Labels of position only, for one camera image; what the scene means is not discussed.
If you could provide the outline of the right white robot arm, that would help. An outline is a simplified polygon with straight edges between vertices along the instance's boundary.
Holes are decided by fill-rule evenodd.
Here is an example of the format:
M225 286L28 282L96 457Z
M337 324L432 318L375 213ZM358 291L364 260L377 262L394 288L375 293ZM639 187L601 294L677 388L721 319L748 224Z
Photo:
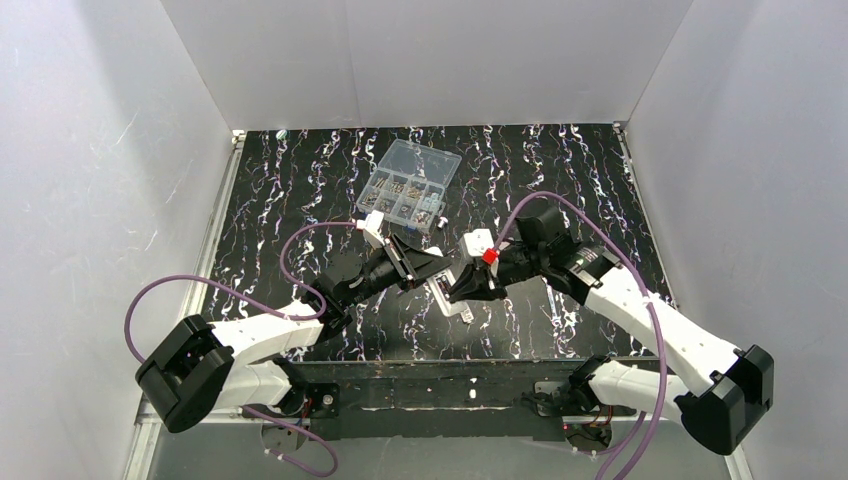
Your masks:
M773 357L757 345L742 350L665 302L646 299L622 260L598 243L575 240L555 207L541 203L516 224L517 236L500 243L487 229L463 235L465 265L450 286L450 301L501 300L509 286L541 277L664 357L671 370L662 378L595 355L565 385L530 400L554 415L601 406L648 412L663 393L662 417L709 451L733 453L773 404Z

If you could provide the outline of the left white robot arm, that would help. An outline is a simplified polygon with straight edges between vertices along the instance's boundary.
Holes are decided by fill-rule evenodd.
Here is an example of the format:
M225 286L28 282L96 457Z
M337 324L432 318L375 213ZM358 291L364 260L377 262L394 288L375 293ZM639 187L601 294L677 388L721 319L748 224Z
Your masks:
M396 235L368 257L338 253L309 291L273 314L224 322L184 318L141 363L135 380L171 433L195 426L212 411L243 405L296 415L323 393L286 353L339 335L369 298L392 286L418 288L450 265L450 259Z

